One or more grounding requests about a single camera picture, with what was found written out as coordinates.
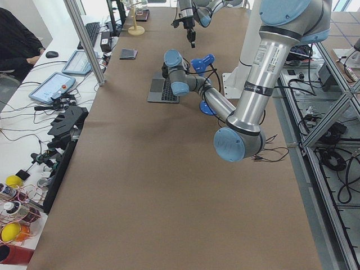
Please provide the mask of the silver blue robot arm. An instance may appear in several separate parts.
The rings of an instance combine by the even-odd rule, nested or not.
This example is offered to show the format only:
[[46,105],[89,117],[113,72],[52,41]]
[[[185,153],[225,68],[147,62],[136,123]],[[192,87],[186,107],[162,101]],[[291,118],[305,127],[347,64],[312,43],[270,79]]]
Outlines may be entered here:
[[266,143],[260,120],[293,46],[324,41],[330,31],[331,1],[256,1],[247,32],[255,35],[255,55],[237,105],[222,96],[203,71],[190,74],[176,49],[164,54],[163,73],[176,96],[197,92],[226,126],[214,148],[226,161],[240,161]]
[[191,48],[195,48],[195,22],[197,22],[203,28],[207,28],[212,21],[213,15],[225,7],[246,8],[250,7],[250,4],[249,1],[177,1],[177,8],[179,8],[179,13],[175,15],[171,25],[174,28],[178,28],[180,23],[182,23],[183,28],[187,31],[187,40],[190,43]]

